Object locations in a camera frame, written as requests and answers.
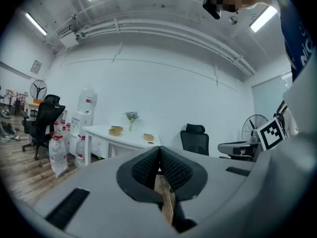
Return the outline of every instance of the white desk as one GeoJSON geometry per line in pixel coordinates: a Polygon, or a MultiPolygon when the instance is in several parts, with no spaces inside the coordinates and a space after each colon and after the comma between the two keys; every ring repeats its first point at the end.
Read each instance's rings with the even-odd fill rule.
{"type": "Polygon", "coordinates": [[[150,133],[148,131],[129,131],[128,128],[124,128],[121,135],[118,137],[109,135],[109,129],[111,125],[99,125],[99,126],[87,126],[83,127],[86,131],[85,141],[85,165],[87,166],[91,162],[91,150],[92,150],[92,139],[104,141],[106,145],[106,158],[108,158],[109,145],[120,146],[129,150],[138,150],[141,148],[160,146],[159,136],[151,133],[154,136],[153,144],[143,139],[143,133],[150,133]]]}
{"type": "MultiPolygon", "coordinates": [[[[31,109],[39,109],[39,105],[40,104],[34,103],[32,100],[25,99],[24,111],[26,112],[26,110],[28,110],[27,114],[28,114],[30,120],[35,119],[35,118],[31,118],[31,116],[30,116],[31,109]]],[[[57,120],[65,119],[66,114],[67,114],[67,110],[64,109],[63,113],[59,116],[59,118],[57,120]]]]}

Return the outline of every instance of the plastic bottle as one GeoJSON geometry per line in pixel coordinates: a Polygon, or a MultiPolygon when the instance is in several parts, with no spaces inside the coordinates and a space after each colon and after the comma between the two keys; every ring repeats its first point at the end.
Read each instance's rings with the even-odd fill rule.
{"type": "Polygon", "coordinates": [[[70,146],[69,146],[69,144],[70,144],[70,123],[68,123],[67,125],[66,125],[66,137],[67,137],[67,144],[65,144],[65,147],[66,147],[66,152],[67,153],[70,153],[70,146]]]}
{"type": "Polygon", "coordinates": [[[69,153],[69,130],[66,129],[66,126],[63,126],[61,135],[63,136],[66,153],[69,153]]]}
{"type": "Polygon", "coordinates": [[[58,122],[56,121],[56,122],[54,122],[54,131],[55,131],[55,136],[56,135],[59,135],[59,127],[58,127],[58,122]]]}
{"type": "Polygon", "coordinates": [[[56,178],[67,170],[67,157],[63,136],[54,135],[49,143],[50,162],[56,178]]]}
{"type": "Polygon", "coordinates": [[[82,136],[76,143],[75,165],[78,168],[85,166],[85,136],[82,136]]]}
{"type": "Polygon", "coordinates": [[[63,127],[66,126],[66,125],[65,125],[65,120],[62,119],[62,120],[60,121],[60,123],[61,123],[61,129],[63,129],[63,127]]]}

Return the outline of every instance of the pipe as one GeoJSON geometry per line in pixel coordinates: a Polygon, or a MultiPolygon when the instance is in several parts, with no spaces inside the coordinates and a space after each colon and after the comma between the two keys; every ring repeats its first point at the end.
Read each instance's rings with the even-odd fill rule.
{"type": "MultiPolygon", "coordinates": [[[[193,34],[196,34],[204,39],[207,39],[215,44],[217,44],[218,46],[220,46],[221,48],[227,50],[229,53],[233,54],[235,56],[235,58],[238,58],[240,57],[240,55],[238,53],[236,53],[234,50],[232,50],[231,48],[229,48],[227,45],[225,45],[224,43],[218,41],[217,39],[203,33],[203,32],[200,32],[196,29],[193,29],[193,28],[190,28],[190,27],[187,27],[187,26],[183,26],[183,25],[180,25],[180,24],[176,24],[176,23],[171,23],[171,22],[167,22],[167,21],[162,21],[162,20],[153,20],[153,19],[124,19],[124,20],[119,20],[118,21],[118,24],[126,24],[126,23],[147,23],[147,24],[155,24],[155,25],[162,25],[162,26],[169,26],[169,27],[173,27],[173,28],[176,28],[176,29],[180,29],[180,30],[183,30],[183,31],[187,31],[187,32],[190,32],[190,33],[193,33],[193,34]]],[[[92,31],[92,30],[95,30],[95,29],[98,29],[98,28],[102,28],[102,27],[107,27],[107,26],[111,26],[113,25],[114,22],[111,21],[111,22],[107,22],[107,23],[103,23],[103,24],[100,24],[100,25],[97,25],[97,26],[93,26],[93,27],[90,27],[88,29],[83,29],[83,30],[80,30],[78,33],[81,33],[81,32],[89,32],[89,31],[92,31]]],[[[256,71],[242,58],[240,60],[243,64],[245,64],[245,66],[253,73],[256,73],[256,71]]]]}
{"type": "MultiPolygon", "coordinates": [[[[145,27],[144,29],[146,30],[155,30],[155,27],[145,27]]],[[[129,32],[129,33],[146,33],[146,34],[155,34],[155,35],[161,35],[161,36],[166,36],[166,37],[171,37],[174,39],[178,39],[178,40],[182,40],[182,41],[186,41],[192,44],[195,44],[197,46],[200,46],[204,49],[207,49],[217,55],[220,55],[221,57],[223,57],[224,59],[226,59],[227,61],[229,61],[230,63],[232,63],[234,60],[233,58],[229,58],[226,55],[220,53],[219,51],[215,50],[213,47],[211,47],[211,45],[207,42],[204,42],[196,37],[190,36],[188,37],[185,34],[181,34],[179,32],[176,31],[167,31],[170,34],[164,34],[164,33],[160,33],[160,32],[151,32],[151,31],[144,31],[144,30],[139,30],[139,28],[137,27],[120,27],[120,32],[129,32]],[[181,38],[179,36],[175,36],[173,34],[178,34],[180,36],[183,36],[184,38],[181,38]]],[[[107,29],[107,30],[100,30],[100,31],[95,31],[90,35],[86,35],[85,38],[91,37],[91,36],[96,36],[96,35],[100,35],[100,34],[107,34],[107,33],[116,33],[116,29],[112,28],[112,29],[107,29]]],[[[252,75],[242,66],[238,65],[237,63],[235,64],[240,70],[242,70],[245,74],[247,74],[249,77],[251,77],[252,75]]]]}
{"type": "Polygon", "coordinates": [[[118,12],[118,13],[114,13],[114,14],[109,14],[107,16],[104,16],[104,17],[99,17],[99,18],[96,18],[92,21],[89,22],[89,24],[95,24],[95,23],[98,23],[100,21],[104,21],[104,20],[113,20],[114,18],[117,18],[117,17],[121,17],[121,16],[124,16],[124,15],[138,15],[138,14],[162,14],[162,15],[168,15],[168,16],[173,16],[173,17],[178,17],[178,18],[183,18],[183,19],[186,19],[186,20],[190,20],[190,21],[193,21],[199,25],[201,25],[201,22],[199,21],[196,21],[192,18],[188,18],[188,17],[185,17],[185,16],[182,16],[182,15],[178,15],[178,14],[173,14],[173,13],[168,13],[168,12],[162,12],[162,11],[158,11],[158,10],[129,10],[129,11],[124,11],[124,12],[118,12]]]}

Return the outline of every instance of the standing fan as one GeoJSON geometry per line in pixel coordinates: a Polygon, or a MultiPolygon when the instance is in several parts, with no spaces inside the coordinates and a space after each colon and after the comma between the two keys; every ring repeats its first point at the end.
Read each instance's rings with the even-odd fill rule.
{"type": "Polygon", "coordinates": [[[42,80],[35,80],[30,89],[31,96],[34,100],[44,99],[46,95],[46,84],[42,80]]]}
{"type": "Polygon", "coordinates": [[[261,115],[254,115],[249,117],[243,127],[242,127],[242,140],[243,141],[250,141],[253,130],[260,128],[262,125],[266,124],[268,120],[261,115]]]}

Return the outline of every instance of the white wall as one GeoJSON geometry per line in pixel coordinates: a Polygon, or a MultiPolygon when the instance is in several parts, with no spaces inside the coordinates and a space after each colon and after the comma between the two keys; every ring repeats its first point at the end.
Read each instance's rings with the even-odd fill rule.
{"type": "Polygon", "coordinates": [[[278,77],[290,70],[291,63],[285,53],[284,55],[257,69],[257,73],[253,77],[249,78],[245,84],[252,87],[278,77]]]}
{"type": "Polygon", "coordinates": [[[182,148],[179,133],[186,123],[202,124],[210,155],[220,156],[218,144],[240,140],[244,121],[254,113],[251,88],[237,78],[244,79],[237,67],[195,45],[120,34],[87,39],[58,54],[45,81],[48,93],[66,105],[68,120],[83,85],[91,84],[98,94],[94,125],[127,127],[122,113],[138,111],[135,129],[155,131],[163,145],[182,148]],[[123,49],[111,63],[121,41],[123,49]]]}
{"type": "Polygon", "coordinates": [[[35,79],[43,78],[50,67],[52,55],[52,50],[32,34],[18,16],[13,18],[0,37],[0,61],[35,79]],[[42,63],[38,74],[30,71],[35,60],[42,63]]]}

